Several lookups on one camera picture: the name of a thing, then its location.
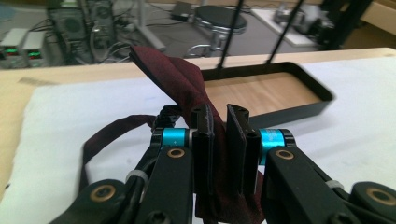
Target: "cloth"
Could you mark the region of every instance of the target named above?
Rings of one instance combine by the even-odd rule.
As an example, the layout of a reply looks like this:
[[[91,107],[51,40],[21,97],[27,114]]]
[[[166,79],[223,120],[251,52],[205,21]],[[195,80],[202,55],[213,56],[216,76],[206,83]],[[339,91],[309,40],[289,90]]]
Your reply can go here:
[[[240,195],[230,188],[230,151],[226,146],[226,134],[218,111],[210,102],[201,70],[183,59],[167,57],[156,49],[131,47],[131,59],[135,64],[181,108],[181,116],[191,124],[191,109],[208,104],[214,120],[214,193],[198,193],[195,215],[205,223],[262,223],[261,207],[262,174],[259,172],[257,191],[254,195]]]

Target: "black cable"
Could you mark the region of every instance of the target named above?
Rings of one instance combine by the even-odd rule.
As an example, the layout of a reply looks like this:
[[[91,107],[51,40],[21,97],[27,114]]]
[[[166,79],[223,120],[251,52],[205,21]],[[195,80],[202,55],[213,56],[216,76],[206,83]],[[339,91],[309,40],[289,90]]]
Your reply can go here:
[[[118,221],[118,224],[129,224],[129,223],[134,223],[134,219],[137,215],[138,208],[140,205],[140,199],[142,197],[142,193],[145,187],[145,181],[143,180],[142,177],[138,176],[133,176],[132,177],[134,180],[132,180],[134,183],[132,187],[129,189],[127,192],[127,195],[131,193],[132,195],[130,196],[129,202],[126,205],[125,209],[123,210],[120,219]]]
[[[43,20],[43,21],[37,23],[36,25],[34,25],[34,26],[30,29],[30,31],[33,31],[34,29],[37,28],[38,25],[40,25],[40,24],[43,23],[43,22],[47,22],[47,21],[51,21],[51,22],[52,22],[51,19],[45,19],[45,20]]]
[[[173,25],[179,25],[182,23],[186,23],[186,22],[179,21],[179,22],[174,22],[174,23],[152,23],[152,24],[148,24],[146,26],[173,26]]]

